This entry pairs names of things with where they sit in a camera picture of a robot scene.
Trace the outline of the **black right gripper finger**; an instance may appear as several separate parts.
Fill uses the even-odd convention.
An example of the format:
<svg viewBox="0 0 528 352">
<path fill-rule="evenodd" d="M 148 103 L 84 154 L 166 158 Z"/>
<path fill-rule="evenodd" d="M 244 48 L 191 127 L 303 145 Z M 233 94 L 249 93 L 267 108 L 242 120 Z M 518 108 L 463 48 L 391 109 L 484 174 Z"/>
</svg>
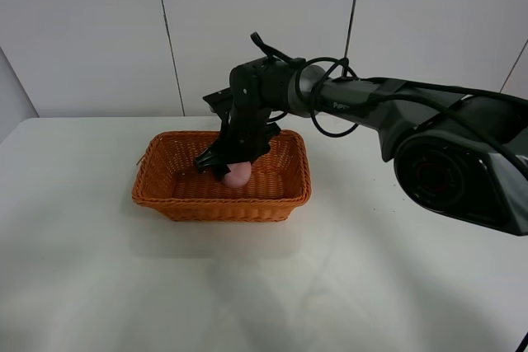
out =
<svg viewBox="0 0 528 352">
<path fill-rule="evenodd" d="M 214 169 L 214 176 L 221 182 L 248 182 L 250 179 L 250 162 L 219 165 Z"/>
</svg>

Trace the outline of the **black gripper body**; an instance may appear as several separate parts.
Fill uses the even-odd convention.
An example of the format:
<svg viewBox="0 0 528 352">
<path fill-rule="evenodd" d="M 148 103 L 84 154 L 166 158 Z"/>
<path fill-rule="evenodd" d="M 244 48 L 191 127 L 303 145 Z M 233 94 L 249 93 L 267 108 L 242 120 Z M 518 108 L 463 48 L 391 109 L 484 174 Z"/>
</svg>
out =
<svg viewBox="0 0 528 352">
<path fill-rule="evenodd" d="M 223 158 L 259 158 L 271 150 L 271 140 L 281 133 L 270 122 L 270 108 L 247 108 L 233 105 L 229 122 L 221 129 Z"/>
</svg>

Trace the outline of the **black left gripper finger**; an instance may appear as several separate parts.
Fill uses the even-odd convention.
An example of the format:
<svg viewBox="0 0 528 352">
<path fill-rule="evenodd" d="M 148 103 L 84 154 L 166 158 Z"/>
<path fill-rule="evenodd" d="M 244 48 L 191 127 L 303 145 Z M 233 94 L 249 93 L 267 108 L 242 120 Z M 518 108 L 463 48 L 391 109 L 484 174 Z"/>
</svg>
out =
<svg viewBox="0 0 528 352">
<path fill-rule="evenodd" d="M 229 171 L 227 163 L 213 147 L 195 158 L 195 167 L 199 172 L 211 171 L 213 174 L 226 174 Z"/>
</svg>

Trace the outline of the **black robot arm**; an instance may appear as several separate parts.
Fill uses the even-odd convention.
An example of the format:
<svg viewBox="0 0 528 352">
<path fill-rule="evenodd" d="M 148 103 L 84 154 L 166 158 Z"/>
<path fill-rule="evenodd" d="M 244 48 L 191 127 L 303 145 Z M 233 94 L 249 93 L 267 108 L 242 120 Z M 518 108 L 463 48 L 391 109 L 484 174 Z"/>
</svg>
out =
<svg viewBox="0 0 528 352">
<path fill-rule="evenodd" d="M 373 129 L 407 196 L 424 209 L 516 236 L 527 233 L 527 103 L 502 93 L 333 77 L 320 59 L 267 56 L 234 68 L 208 95 L 219 137 L 195 160 L 216 176 L 267 154 L 285 115 L 325 113 Z"/>
</svg>

